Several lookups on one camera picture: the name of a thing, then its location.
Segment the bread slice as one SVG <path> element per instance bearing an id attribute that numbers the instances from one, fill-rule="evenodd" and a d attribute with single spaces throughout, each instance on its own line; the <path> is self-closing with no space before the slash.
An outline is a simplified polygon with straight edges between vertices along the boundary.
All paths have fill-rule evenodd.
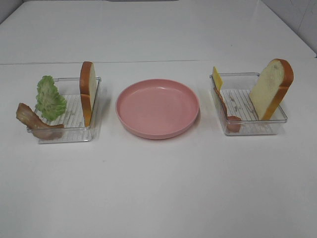
<path id="1" fill-rule="evenodd" d="M 88 127 L 91 122 L 93 106 L 97 91 L 95 68 L 94 64 L 90 61 L 85 61 L 82 64 L 80 71 L 79 87 L 84 124 L 85 127 Z"/>
<path id="2" fill-rule="evenodd" d="M 284 59 L 273 59 L 261 72 L 249 93 L 259 120 L 269 120 L 294 80 L 291 65 Z"/>

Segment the right clear plastic tray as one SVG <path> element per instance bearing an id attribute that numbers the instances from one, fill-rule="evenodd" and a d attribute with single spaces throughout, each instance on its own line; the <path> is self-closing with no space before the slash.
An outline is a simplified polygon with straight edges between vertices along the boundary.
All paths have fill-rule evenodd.
<path id="1" fill-rule="evenodd" d="M 270 120 L 259 120 L 254 106 L 249 98 L 252 87 L 256 84 L 259 73 L 221 73 L 223 81 L 221 95 L 227 106 L 229 116 L 241 118 L 239 132 L 230 132 L 226 128 L 227 120 L 220 99 L 214 91 L 214 81 L 211 79 L 211 95 L 220 120 L 223 132 L 228 136 L 236 135 L 274 135 L 287 122 L 287 116 L 282 107 L 278 107 Z"/>

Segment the bacon strip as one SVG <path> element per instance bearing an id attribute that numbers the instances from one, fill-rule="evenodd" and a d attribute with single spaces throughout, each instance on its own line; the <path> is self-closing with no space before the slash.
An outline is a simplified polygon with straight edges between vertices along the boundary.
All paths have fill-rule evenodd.
<path id="1" fill-rule="evenodd" d="M 31 129 L 33 135 L 38 139 L 53 140 L 63 136 L 63 131 L 61 131 L 64 128 L 63 124 L 48 125 L 42 122 L 31 108 L 24 103 L 19 103 L 16 118 Z"/>
<path id="2" fill-rule="evenodd" d="M 239 132 L 240 128 L 241 128 L 241 124 L 240 124 L 240 122 L 242 121 L 241 118 L 237 117 L 237 116 L 229 116 L 228 115 L 227 106 L 223 100 L 223 97 L 222 97 L 220 91 L 216 87 L 214 87 L 213 89 L 214 89 L 215 93 L 217 94 L 217 96 L 219 97 L 221 105 L 223 107 L 224 115 L 225 115 L 225 118 L 227 120 L 226 128 L 230 132 Z"/>

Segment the yellow cheese slice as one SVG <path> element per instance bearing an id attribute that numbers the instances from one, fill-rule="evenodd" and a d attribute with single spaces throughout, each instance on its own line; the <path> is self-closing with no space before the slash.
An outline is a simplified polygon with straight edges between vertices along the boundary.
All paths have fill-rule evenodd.
<path id="1" fill-rule="evenodd" d="M 217 68 L 215 66 L 212 69 L 212 78 L 213 78 L 216 90 L 218 92 L 220 92 L 221 87 L 223 85 L 223 81 L 222 81 L 222 78 L 221 78 L 220 74 L 218 73 Z"/>

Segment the left clear plastic tray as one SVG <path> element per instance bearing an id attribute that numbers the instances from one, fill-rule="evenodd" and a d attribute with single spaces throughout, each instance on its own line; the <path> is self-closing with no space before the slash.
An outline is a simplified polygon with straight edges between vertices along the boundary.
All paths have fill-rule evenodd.
<path id="1" fill-rule="evenodd" d="M 50 129 L 30 129 L 27 132 L 33 135 L 40 134 L 39 144 L 48 143 L 69 143 L 69 142 L 86 142 L 96 137 L 100 130 L 101 121 L 101 78 L 96 77 L 96 96 L 94 102 L 91 123 L 88 127 L 84 123 L 84 115 L 82 111 L 79 78 L 54 78 L 54 84 L 67 101 L 67 107 L 64 114 L 60 115 L 54 121 L 48 121 L 41 116 L 41 112 L 34 109 L 37 116 L 42 122 L 49 125 L 63 124 L 64 128 Z"/>

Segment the pink round plate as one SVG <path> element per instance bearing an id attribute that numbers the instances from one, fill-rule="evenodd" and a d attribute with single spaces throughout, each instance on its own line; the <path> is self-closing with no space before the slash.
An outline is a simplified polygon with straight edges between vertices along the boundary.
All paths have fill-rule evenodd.
<path id="1" fill-rule="evenodd" d="M 184 133 L 199 111 L 199 100 L 193 90 L 168 79 L 132 84 L 116 101 L 116 113 L 123 127 L 147 139 L 167 139 Z"/>

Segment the clear plastic tray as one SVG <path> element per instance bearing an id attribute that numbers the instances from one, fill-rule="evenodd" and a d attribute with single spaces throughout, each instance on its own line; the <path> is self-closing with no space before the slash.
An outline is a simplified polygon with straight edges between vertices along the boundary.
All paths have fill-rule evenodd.
<path id="1" fill-rule="evenodd" d="M 30 129 L 27 132 L 33 135 L 40 134 L 39 144 L 48 143 L 69 143 L 69 142 L 86 142 L 96 137 L 100 130 L 101 121 L 101 78 L 96 77 L 96 96 L 94 102 L 91 123 L 88 127 L 84 123 L 84 115 L 82 111 L 79 78 L 54 78 L 54 84 L 67 101 L 67 107 L 64 114 L 60 115 L 54 121 L 48 121 L 41 116 L 41 112 L 34 109 L 37 116 L 42 122 L 49 125 L 63 124 L 64 128 L 50 129 Z"/>
<path id="2" fill-rule="evenodd" d="M 226 128 L 227 120 L 220 99 L 214 91 L 214 81 L 211 79 L 211 95 L 220 120 L 223 132 L 228 136 L 236 135 L 274 135 L 287 122 L 287 116 L 282 107 L 278 107 L 270 120 L 259 120 L 254 106 L 249 98 L 252 87 L 256 84 L 259 73 L 221 73 L 223 81 L 221 95 L 227 106 L 229 116 L 241 118 L 239 132 L 230 132 Z"/>

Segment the green lettuce leaf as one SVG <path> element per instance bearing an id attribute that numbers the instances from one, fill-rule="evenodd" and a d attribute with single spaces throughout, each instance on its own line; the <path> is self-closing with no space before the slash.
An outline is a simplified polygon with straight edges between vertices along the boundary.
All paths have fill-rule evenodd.
<path id="1" fill-rule="evenodd" d="M 42 117 L 53 121 L 66 112 L 67 101 L 59 94 L 52 76 L 42 77 L 37 84 L 37 92 L 35 108 L 42 113 Z"/>

